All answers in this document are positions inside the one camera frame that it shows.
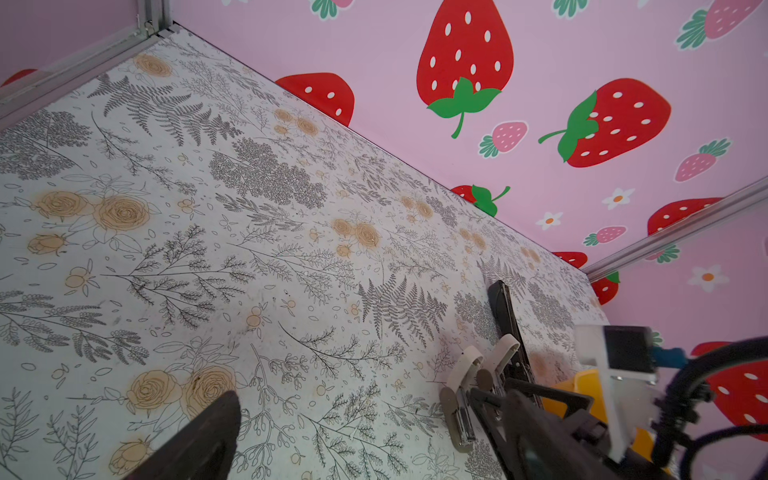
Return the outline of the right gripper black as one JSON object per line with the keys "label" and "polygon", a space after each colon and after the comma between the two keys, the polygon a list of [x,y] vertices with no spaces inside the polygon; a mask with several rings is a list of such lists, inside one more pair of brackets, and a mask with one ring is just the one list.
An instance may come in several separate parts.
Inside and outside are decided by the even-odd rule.
{"label": "right gripper black", "polygon": [[683,451],[679,478],[691,478],[694,460],[712,438],[692,439],[685,429],[697,422],[697,405],[714,397],[707,384],[714,373],[713,354],[688,359],[679,349],[660,349],[644,327],[580,326],[575,340],[579,359],[597,369],[604,419],[592,414],[597,400],[592,395],[508,379],[505,393],[497,396],[480,390],[476,377],[472,382],[468,406],[503,475],[511,479],[500,453],[506,445],[502,402],[517,391],[558,418],[615,479],[668,479],[676,449]]}

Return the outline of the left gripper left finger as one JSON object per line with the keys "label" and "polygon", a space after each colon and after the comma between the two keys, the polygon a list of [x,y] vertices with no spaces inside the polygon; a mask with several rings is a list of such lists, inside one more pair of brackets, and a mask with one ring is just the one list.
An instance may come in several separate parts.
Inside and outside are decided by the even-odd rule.
{"label": "left gripper left finger", "polygon": [[125,479],[227,479],[240,426],[239,397],[226,391]]}

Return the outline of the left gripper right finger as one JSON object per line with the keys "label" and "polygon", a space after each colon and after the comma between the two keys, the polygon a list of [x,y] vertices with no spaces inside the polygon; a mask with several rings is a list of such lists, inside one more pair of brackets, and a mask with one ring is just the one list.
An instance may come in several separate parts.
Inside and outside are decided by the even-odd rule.
{"label": "left gripper right finger", "polygon": [[511,479],[615,479],[561,425],[517,391],[502,402],[506,445],[500,449]]}

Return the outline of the long black stapler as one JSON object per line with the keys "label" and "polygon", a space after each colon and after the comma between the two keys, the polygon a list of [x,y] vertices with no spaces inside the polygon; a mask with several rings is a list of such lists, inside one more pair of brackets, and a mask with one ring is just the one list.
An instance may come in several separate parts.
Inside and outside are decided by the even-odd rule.
{"label": "long black stapler", "polygon": [[508,379],[533,384],[530,359],[517,323],[509,286],[502,280],[487,290],[491,313],[500,333],[497,343],[486,361],[486,369],[493,374],[493,390],[500,391]]}

